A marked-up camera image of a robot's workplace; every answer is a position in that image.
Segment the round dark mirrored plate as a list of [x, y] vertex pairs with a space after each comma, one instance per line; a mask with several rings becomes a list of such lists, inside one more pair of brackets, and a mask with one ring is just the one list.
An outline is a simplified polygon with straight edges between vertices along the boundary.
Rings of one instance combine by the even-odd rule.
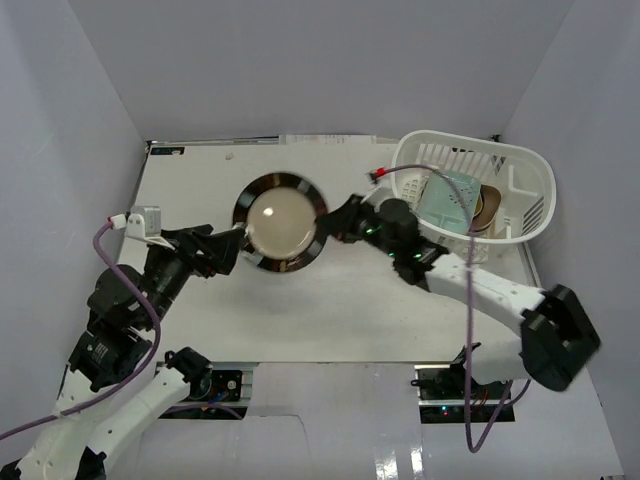
[[327, 235], [316, 219], [328, 212], [324, 196], [307, 178], [279, 171], [262, 175], [239, 194], [232, 224], [245, 228], [242, 255], [254, 267], [286, 274], [309, 266]]

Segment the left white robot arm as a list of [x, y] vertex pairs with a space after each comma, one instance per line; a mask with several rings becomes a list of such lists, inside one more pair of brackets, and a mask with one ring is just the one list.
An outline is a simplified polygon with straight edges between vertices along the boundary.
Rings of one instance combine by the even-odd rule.
[[217, 409], [237, 400], [222, 386], [211, 361], [190, 347], [168, 351], [152, 380], [115, 412], [113, 395], [154, 359], [160, 322], [187, 281], [228, 275], [245, 240], [235, 227], [215, 233], [208, 224], [142, 231], [144, 268], [118, 265], [93, 240], [106, 270], [89, 297], [89, 321], [68, 360], [54, 411], [32, 422], [42, 429], [21, 459], [5, 465], [4, 479], [104, 479], [124, 450], [155, 420], [189, 409]]

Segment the brown square plate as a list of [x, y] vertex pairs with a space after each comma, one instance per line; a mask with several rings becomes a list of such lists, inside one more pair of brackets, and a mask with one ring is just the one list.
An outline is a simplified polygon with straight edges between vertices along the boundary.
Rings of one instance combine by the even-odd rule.
[[468, 233], [480, 234], [487, 231], [496, 218], [501, 201], [502, 196], [498, 189], [482, 184]]

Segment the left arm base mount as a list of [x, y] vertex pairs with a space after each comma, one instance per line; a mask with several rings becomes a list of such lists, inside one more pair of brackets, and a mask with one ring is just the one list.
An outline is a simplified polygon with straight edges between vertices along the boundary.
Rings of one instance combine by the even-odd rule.
[[242, 420], [248, 409], [250, 385], [242, 370], [213, 370], [200, 386], [177, 406], [169, 408], [161, 419]]

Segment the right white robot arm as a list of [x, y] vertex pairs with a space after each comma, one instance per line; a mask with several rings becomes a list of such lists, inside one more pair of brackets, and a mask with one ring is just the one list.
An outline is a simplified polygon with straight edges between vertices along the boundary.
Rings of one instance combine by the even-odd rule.
[[364, 241], [393, 260], [406, 283], [466, 304], [499, 322], [514, 339], [465, 348], [451, 374], [453, 390], [472, 399], [493, 382], [532, 380], [563, 392], [601, 347], [576, 293], [563, 285], [544, 290], [482, 269], [424, 237], [400, 199], [373, 206], [358, 195], [321, 215], [319, 230], [342, 243]]

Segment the light green rectangular plate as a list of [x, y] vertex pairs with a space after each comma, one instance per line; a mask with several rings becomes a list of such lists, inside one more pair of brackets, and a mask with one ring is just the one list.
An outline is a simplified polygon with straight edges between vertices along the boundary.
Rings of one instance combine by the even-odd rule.
[[480, 197], [481, 183], [454, 171], [431, 173], [417, 206], [417, 216], [446, 231], [468, 233]]

